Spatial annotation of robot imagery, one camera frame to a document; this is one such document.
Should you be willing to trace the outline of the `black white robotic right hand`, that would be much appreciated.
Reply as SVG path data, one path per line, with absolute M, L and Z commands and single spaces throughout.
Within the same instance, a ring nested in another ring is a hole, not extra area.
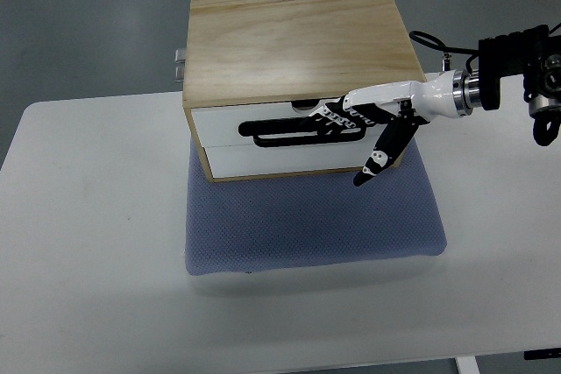
M 459 89 L 454 71 L 426 82 L 402 81 L 358 88 L 314 109 L 304 118 L 302 126 L 321 137 L 377 124 L 385 127 L 353 179 L 353 184 L 359 187 L 394 164 L 419 126 L 437 116 L 463 116 L 465 104 Z

